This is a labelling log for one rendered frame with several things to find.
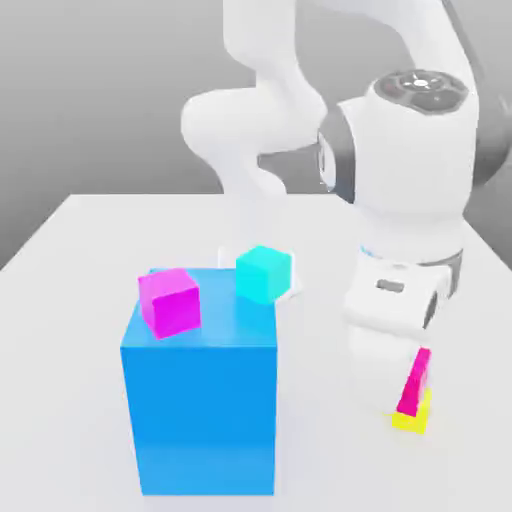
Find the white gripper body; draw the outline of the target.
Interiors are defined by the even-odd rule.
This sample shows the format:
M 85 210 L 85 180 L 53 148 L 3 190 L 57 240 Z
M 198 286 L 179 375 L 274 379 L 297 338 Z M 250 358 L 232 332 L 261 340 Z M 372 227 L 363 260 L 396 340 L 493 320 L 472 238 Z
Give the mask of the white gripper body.
M 349 377 L 356 400 L 372 413 L 393 413 L 421 344 L 350 322 L 346 327 Z

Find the small pink cube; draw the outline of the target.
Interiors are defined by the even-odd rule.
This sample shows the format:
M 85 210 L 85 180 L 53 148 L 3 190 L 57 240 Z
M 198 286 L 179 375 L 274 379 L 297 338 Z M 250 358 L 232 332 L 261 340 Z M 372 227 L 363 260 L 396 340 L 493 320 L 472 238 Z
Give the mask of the small pink cube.
M 403 388 L 396 411 L 407 416 L 417 415 L 419 403 L 423 397 L 431 360 L 431 350 L 420 348 L 414 359 L 409 376 Z

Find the small yellow cube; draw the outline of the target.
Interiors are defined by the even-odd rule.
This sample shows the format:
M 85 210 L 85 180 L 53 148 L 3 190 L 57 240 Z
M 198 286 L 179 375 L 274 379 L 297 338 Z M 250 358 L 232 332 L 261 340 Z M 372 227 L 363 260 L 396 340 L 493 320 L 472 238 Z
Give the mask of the small yellow cube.
M 398 411 L 394 411 L 391 415 L 392 426 L 396 429 L 424 434 L 428 423 L 432 400 L 432 391 L 427 387 L 424 391 L 422 400 L 420 401 L 415 416 L 410 416 Z

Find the small cyan cube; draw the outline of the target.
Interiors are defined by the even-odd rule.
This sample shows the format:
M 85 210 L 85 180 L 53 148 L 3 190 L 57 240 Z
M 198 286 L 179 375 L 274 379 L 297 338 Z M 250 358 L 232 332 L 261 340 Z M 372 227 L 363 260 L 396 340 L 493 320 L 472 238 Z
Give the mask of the small cyan cube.
M 256 246 L 236 259 L 236 294 L 269 305 L 292 286 L 292 256 L 266 246 Z

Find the small magenta cube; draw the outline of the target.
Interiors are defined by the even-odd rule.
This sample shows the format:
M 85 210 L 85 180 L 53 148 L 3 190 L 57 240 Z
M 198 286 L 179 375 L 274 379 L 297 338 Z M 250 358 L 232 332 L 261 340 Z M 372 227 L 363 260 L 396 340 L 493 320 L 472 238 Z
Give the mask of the small magenta cube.
M 138 278 L 141 314 L 157 340 L 201 326 L 200 290 L 184 268 Z

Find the large blue box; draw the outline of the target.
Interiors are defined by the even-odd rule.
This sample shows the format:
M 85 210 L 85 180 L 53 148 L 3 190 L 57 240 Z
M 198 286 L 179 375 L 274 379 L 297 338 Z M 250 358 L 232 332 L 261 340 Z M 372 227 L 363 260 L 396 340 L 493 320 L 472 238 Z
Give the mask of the large blue box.
M 141 491 L 271 495 L 275 308 L 237 296 L 232 269 L 190 274 L 201 327 L 158 340 L 136 307 L 120 345 Z

